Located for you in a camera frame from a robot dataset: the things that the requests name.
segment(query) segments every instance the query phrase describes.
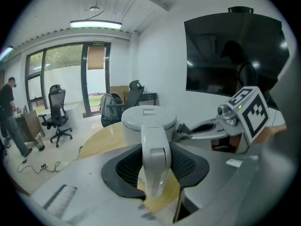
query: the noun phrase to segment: exit sign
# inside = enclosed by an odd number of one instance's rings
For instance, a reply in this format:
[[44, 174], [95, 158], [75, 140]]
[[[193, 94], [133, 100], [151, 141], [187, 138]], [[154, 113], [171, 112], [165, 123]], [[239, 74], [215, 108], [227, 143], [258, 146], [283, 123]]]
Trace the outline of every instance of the exit sign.
[[94, 41], [93, 45], [104, 45], [103, 41]]

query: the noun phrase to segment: black shirt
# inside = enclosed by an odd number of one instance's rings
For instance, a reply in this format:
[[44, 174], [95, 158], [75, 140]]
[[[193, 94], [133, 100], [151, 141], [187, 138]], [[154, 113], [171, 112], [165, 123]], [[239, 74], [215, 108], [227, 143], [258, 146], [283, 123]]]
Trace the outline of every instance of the black shirt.
[[2, 86], [0, 89], [0, 106], [1, 106], [1, 117], [7, 118], [13, 115], [13, 109], [11, 108], [10, 102], [14, 100], [13, 89], [9, 84]]

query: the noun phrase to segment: ceiling light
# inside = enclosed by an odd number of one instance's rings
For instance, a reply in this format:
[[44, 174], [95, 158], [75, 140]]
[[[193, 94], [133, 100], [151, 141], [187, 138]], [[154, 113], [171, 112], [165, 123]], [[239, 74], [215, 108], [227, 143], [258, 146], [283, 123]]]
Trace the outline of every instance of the ceiling light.
[[71, 28], [112, 28], [120, 29], [122, 23], [105, 20], [75, 20], [70, 22]]
[[255, 69], [259, 69], [260, 68], [260, 63], [258, 61], [253, 61], [252, 65]]
[[98, 7], [98, 6], [91, 6], [89, 9], [90, 9], [90, 11], [92, 11], [92, 12], [97, 12], [97, 11], [99, 11], [99, 7]]
[[287, 42], [286, 41], [282, 42], [280, 44], [280, 47], [283, 48], [283, 49], [287, 48]]
[[8, 46], [1, 54], [0, 54], [0, 60], [2, 60], [10, 51], [12, 51], [14, 48], [12, 46]]

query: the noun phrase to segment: glass door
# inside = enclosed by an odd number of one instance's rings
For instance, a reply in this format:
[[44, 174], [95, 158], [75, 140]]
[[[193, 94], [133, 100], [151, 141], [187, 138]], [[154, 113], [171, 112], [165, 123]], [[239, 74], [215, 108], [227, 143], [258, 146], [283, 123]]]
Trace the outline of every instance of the glass door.
[[81, 86], [85, 106], [84, 117], [100, 113], [100, 100], [110, 92], [110, 48], [111, 43], [83, 46], [81, 62]]

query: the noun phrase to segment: television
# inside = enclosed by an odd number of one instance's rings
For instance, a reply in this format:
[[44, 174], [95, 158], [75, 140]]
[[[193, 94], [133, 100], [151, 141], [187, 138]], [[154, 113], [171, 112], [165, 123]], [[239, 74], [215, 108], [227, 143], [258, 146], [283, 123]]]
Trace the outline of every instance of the television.
[[184, 26], [186, 90], [231, 97], [243, 86], [258, 86], [268, 106], [277, 108], [269, 91], [289, 58], [280, 21], [238, 12], [194, 18]]

